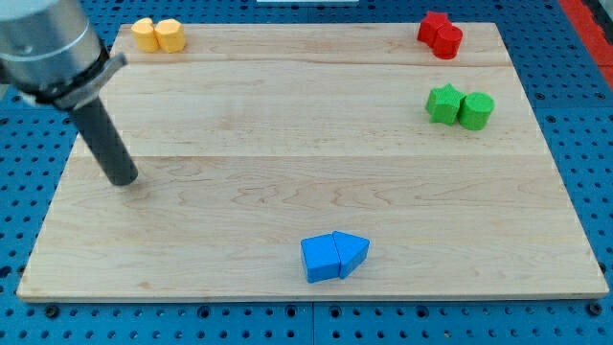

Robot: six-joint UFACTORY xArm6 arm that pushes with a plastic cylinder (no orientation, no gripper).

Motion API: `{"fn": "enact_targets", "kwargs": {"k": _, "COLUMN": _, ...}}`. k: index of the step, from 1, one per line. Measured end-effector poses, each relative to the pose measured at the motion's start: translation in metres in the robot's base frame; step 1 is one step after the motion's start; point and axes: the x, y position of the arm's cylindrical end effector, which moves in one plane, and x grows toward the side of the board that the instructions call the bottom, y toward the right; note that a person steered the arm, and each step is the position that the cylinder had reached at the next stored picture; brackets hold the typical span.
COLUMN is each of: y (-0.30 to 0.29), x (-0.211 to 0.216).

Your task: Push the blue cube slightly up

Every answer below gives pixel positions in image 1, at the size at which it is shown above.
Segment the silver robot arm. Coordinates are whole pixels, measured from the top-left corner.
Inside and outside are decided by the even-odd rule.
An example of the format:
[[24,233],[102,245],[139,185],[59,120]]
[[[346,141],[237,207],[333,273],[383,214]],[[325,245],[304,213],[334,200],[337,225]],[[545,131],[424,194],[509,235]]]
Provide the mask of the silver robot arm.
[[1,71],[36,103],[77,110],[127,65],[111,57],[77,0],[1,0]]

